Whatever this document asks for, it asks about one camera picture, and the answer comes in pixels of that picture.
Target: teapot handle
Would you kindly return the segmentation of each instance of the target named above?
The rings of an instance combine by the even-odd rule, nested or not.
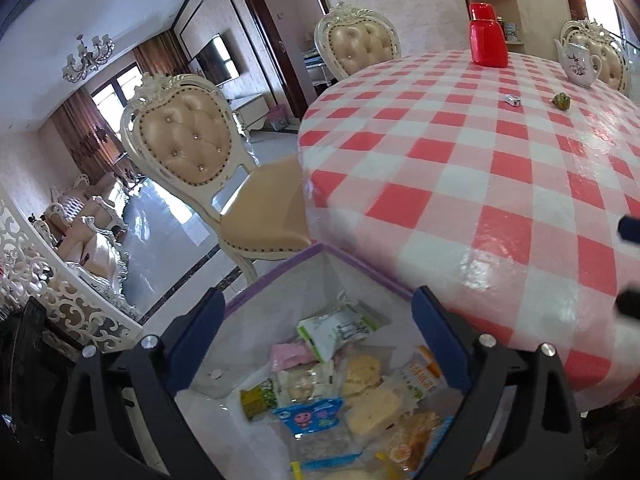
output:
[[[594,64],[597,66],[596,77],[594,78],[595,80],[600,77],[600,72],[602,72],[602,58],[594,54],[593,56],[591,56],[591,63],[592,65]]]

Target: dining table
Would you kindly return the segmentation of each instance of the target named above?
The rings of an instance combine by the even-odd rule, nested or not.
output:
[[[581,410],[640,391],[640,321],[615,306],[640,278],[640,248],[617,232],[640,218],[640,111],[626,96],[576,86],[552,60],[487,68],[468,50],[429,52],[327,89],[298,153],[314,240],[427,285],[505,345],[551,343]]]

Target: brown curtain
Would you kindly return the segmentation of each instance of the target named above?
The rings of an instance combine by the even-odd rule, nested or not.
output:
[[[142,72],[164,75],[189,73],[189,60],[171,29],[146,40],[133,49],[133,54]]]
[[[113,142],[115,135],[109,123],[84,87],[71,94],[53,112],[51,120],[74,162],[92,184],[114,171],[121,151]]]

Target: chandelier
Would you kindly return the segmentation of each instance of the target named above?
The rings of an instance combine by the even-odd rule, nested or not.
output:
[[[94,36],[91,40],[94,44],[94,49],[91,51],[82,42],[82,34],[78,36],[78,41],[80,41],[78,45],[79,62],[76,64],[74,55],[69,54],[66,56],[66,65],[62,67],[62,77],[70,83],[77,83],[81,79],[85,79],[91,72],[98,70],[107,63],[115,48],[108,34],[105,34],[102,39]]]

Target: pink snack package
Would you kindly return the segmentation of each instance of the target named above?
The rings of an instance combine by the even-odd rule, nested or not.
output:
[[[281,343],[271,347],[272,372],[281,372],[312,361],[316,361],[316,358],[304,343]]]

